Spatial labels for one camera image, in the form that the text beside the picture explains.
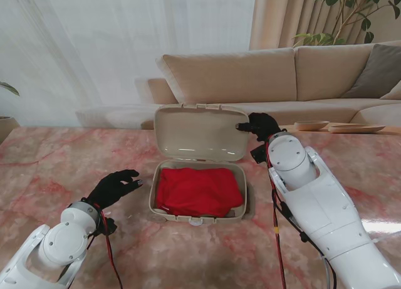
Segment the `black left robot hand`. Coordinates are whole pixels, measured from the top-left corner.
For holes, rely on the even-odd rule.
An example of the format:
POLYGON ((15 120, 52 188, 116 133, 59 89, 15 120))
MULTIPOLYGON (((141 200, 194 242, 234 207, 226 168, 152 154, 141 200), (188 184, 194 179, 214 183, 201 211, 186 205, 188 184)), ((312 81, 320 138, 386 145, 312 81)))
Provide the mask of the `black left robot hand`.
POLYGON ((130 169, 111 173, 96 185, 86 200, 101 210, 108 208, 142 186, 142 180, 134 179, 139 175, 136 170, 130 169))

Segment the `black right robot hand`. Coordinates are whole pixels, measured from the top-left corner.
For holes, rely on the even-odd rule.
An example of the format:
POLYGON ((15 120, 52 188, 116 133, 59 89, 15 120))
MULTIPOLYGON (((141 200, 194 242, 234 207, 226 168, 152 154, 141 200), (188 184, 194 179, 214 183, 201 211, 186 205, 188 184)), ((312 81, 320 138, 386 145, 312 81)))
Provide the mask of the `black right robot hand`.
POLYGON ((250 113, 248 122, 238 123, 236 129, 257 136, 258 142, 267 142, 272 135, 281 131, 277 121, 267 113, 250 113))

